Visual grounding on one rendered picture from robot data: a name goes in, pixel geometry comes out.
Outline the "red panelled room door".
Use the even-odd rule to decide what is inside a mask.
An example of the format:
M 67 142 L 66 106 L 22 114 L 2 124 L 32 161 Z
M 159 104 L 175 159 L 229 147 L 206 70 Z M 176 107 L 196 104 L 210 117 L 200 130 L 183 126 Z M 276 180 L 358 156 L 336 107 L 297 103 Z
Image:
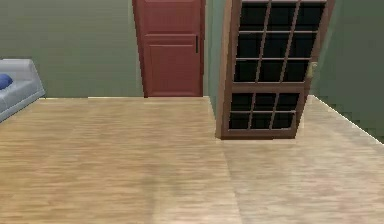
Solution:
M 132 6 L 144 95 L 202 96 L 205 0 L 132 0 Z

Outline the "brown glazed room door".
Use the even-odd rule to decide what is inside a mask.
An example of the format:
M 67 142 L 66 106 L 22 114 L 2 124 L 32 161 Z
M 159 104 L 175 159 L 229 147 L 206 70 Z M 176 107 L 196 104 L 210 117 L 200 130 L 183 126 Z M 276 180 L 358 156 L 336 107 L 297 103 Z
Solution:
M 336 0 L 228 0 L 216 109 L 222 140 L 296 136 Z

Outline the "brass door knob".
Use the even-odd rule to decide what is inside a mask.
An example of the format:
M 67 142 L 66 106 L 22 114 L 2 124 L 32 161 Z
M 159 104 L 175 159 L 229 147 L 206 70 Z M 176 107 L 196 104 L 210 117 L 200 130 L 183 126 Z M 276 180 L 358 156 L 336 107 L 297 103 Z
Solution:
M 315 73 L 315 70 L 317 68 L 317 65 L 318 63 L 317 62 L 310 62 L 308 64 L 308 68 L 307 68 L 307 72 L 306 72 L 306 77 L 307 78 L 312 78 L 314 73 Z

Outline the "grey sofa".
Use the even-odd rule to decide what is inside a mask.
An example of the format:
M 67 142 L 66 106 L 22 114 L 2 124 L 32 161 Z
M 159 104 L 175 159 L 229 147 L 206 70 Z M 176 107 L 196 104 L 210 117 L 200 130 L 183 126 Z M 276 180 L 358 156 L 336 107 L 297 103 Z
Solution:
M 0 74 L 12 79 L 9 86 L 0 90 L 0 123 L 45 95 L 31 59 L 1 59 Z

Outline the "blue cushion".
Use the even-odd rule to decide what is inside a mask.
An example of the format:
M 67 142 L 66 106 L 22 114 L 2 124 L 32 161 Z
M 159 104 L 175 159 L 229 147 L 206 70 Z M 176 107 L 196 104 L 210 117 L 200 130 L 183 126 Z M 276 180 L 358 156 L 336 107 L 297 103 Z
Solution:
M 0 90 L 7 88 L 13 83 L 13 79 L 8 74 L 0 74 Z

